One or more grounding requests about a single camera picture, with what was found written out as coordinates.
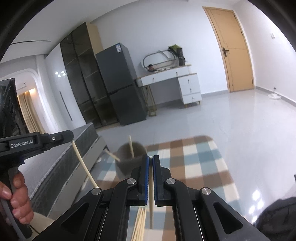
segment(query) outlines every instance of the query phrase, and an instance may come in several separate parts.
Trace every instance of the white tile floor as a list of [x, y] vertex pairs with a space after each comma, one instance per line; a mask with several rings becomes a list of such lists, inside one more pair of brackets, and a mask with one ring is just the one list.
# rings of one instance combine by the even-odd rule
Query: white tile floor
[[[198, 135], [212, 137], [249, 221], [275, 200], [296, 193], [296, 107], [269, 100], [259, 90], [206, 97], [201, 106], [187, 109], [181, 102], [174, 103], [146, 121], [98, 133], [111, 151], [127, 142], [128, 135], [143, 145]], [[252, 206], [255, 210], [249, 214]]]

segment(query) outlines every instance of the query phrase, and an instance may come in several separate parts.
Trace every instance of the bamboo skewer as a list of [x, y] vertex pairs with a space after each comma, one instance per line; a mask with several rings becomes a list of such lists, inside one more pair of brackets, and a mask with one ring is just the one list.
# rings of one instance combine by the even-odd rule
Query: bamboo skewer
[[139, 209], [140, 209], [140, 207], [138, 208], [138, 212], [137, 212], [137, 217], [136, 217], [136, 221], [135, 221], [135, 225], [134, 225], [134, 227], [133, 227], [133, 234], [132, 234], [132, 237], [131, 237], [131, 240], [133, 241], [134, 240], [134, 237], [135, 237], [135, 235], [136, 235], [136, 226], [137, 226], [137, 223], [138, 223], [138, 221], [139, 221], [139, 218], [140, 218], [140, 216], [141, 216], [141, 212], [139, 212]]
[[115, 156], [113, 153], [108, 151], [107, 149], [104, 149], [104, 152], [106, 152], [109, 156], [111, 156], [112, 158], [120, 162], [120, 159], [117, 156]]
[[146, 220], [146, 207], [140, 207], [138, 209], [138, 212], [140, 212], [140, 216], [138, 219], [138, 222], [135, 223], [136, 229], [135, 233], [133, 234], [132, 241], [142, 241], [144, 237], [144, 230], [145, 230], [145, 220]]
[[131, 157], [135, 158], [134, 152], [133, 152], [133, 143], [131, 141], [131, 136], [128, 136], [128, 142], [130, 144], [130, 148], [131, 148]]
[[83, 159], [82, 159], [82, 157], [81, 157], [81, 155], [80, 155], [80, 153], [79, 153], [79, 151], [78, 151], [78, 149], [77, 149], [77, 146], [76, 146], [76, 144], [75, 144], [74, 141], [72, 141], [72, 146], [73, 146], [73, 149], [74, 149], [74, 151], [75, 151], [75, 153], [76, 153], [76, 156], [78, 157], [78, 160], [80, 161], [81, 165], [83, 166], [83, 168], [84, 168], [84, 170], [85, 170], [87, 176], [88, 176], [89, 179], [91, 180], [93, 186], [94, 186], [95, 188], [98, 188], [97, 183], [95, 182], [95, 180], [94, 180], [93, 177], [91, 176], [89, 170], [87, 169], [87, 167], [86, 167], [86, 165], [85, 165], [85, 163], [84, 163], [84, 161], [83, 161]]
[[150, 229], [153, 229], [153, 207], [154, 207], [154, 185], [153, 185], [153, 166], [149, 166], [149, 217]]
[[139, 231], [142, 224], [144, 209], [143, 207], [139, 207], [137, 215], [139, 215], [137, 222], [135, 222], [135, 228], [132, 235], [132, 241], [138, 241], [139, 240]]
[[147, 213], [147, 208], [144, 208], [144, 217], [143, 217], [143, 221], [142, 221], [142, 226], [141, 226], [141, 235], [140, 238], [138, 239], [138, 241], [143, 241], [144, 239], [144, 231], [145, 231], [145, 221], [146, 221], [146, 213]]

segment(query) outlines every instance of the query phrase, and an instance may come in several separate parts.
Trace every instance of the plaid rug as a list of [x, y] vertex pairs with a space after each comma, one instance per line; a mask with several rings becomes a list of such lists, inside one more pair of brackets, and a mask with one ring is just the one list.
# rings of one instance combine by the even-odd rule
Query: plaid rug
[[[169, 168], [173, 178], [191, 188], [211, 188], [243, 215], [236, 186], [216, 144], [210, 137], [192, 137], [150, 145], [146, 148], [149, 156], [159, 155], [161, 166]], [[107, 160], [100, 162], [100, 169], [98, 186], [103, 190], [115, 187], [120, 180], [116, 175], [114, 159], [108, 157]], [[127, 240], [131, 240], [137, 211], [138, 207], [131, 207]], [[171, 207], [154, 206], [151, 230], [148, 204], [144, 240], [176, 240]]]

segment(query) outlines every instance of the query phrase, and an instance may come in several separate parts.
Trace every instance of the wooden door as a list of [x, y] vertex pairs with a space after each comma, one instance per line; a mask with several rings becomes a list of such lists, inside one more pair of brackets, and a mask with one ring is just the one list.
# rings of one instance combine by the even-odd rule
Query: wooden door
[[231, 10], [204, 7], [216, 34], [230, 92], [254, 88], [248, 47]]

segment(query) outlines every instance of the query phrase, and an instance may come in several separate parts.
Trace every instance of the finger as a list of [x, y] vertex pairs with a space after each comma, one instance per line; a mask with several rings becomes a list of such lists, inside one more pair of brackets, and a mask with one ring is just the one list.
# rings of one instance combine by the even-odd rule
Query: finger
[[26, 202], [25, 205], [16, 208], [12, 211], [16, 219], [21, 219], [27, 216], [32, 211], [30, 200]]
[[11, 191], [10, 189], [5, 186], [2, 182], [0, 182], [0, 198], [9, 200], [11, 199]]
[[16, 189], [14, 194], [12, 195], [12, 198], [10, 200], [10, 203], [13, 208], [19, 208], [26, 204], [28, 201], [28, 188], [27, 186], [23, 186], [19, 189]]
[[21, 218], [19, 221], [21, 224], [29, 224], [32, 221], [33, 217], [34, 217], [34, 212], [31, 211], [27, 216], [25, 216], [24, 218]]
[[15, 188], [21, 188], [25, 185], [25, 178], [20, 171], [14, 176], [13, 185]]

